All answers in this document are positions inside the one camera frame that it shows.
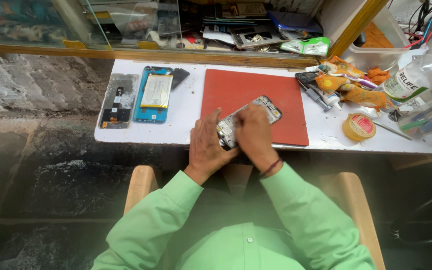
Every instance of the glass panel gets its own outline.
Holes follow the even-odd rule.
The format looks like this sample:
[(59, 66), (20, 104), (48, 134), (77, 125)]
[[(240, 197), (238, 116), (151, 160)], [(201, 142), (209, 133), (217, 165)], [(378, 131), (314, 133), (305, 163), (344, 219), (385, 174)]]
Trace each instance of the glass panel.
[(78, 0), (0, 0), (0, 44), (110, 49)]
[(182, 50), (177, 0), (85, 1), (113, 50)]

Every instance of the right hand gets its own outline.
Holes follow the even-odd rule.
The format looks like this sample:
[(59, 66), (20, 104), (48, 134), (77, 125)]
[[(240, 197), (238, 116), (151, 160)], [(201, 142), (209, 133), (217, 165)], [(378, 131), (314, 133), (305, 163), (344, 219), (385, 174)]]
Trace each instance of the right hand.
[[(271, 146), (273, 136), (265, 108), (251, 102), (235, 116), (239, 147), (260, 172), (266, 172), (279, 159), (279, 155)], [(266, 176), (276, 174), (282, 167), (283, 163), (279, 162)]]

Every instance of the hand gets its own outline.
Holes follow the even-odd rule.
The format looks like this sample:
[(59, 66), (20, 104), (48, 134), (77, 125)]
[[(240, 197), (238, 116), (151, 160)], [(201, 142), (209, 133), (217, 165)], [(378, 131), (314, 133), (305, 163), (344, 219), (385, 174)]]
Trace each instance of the hand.
[[(237, 112), (236, 121), (239, 147), (260, 172), (266, 172), (279, 159), (279, 155), (271, 146), (273, 136), (265, 108), (251, 102), (248, 108)], [(282, 167), (282, 162), (278, 163), (266, 176), (276, 174)]]
[(239, 148), (226, 151), (219, 144), (216, 124), (220, 113), (221, 108), (215, 109), (210, 115), (197, 120), (191, 129), (189, 165), (184, 173), (200, 186), (240, 152)]

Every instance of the bottle cap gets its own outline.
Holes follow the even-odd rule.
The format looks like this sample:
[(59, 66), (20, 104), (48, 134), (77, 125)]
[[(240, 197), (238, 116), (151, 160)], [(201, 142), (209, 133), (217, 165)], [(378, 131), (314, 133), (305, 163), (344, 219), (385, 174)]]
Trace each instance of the bottle cap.
[(339, 104), (337, 102), (333, 104), (333, 107), (338, 109), (338, 111), (342, 110), (341, 106), (339, 106)]

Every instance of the chair armrest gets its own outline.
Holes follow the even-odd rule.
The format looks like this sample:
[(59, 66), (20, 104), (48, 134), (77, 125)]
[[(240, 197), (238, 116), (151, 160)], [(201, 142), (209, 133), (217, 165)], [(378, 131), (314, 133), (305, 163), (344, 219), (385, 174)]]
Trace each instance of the chair armrest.
[(149, 193), (157, 190), (161, 171), (149, 165), (139, 165), (132, 171), (124, 214), (144, 199)]
[(385, 270), (373, 217), (359, 177), (352, 172), (341, 172), (321, 176), (320, 180), (321, 190), (353, 219), (359, 229), (359, 243), (369, 249), (376, 269)]

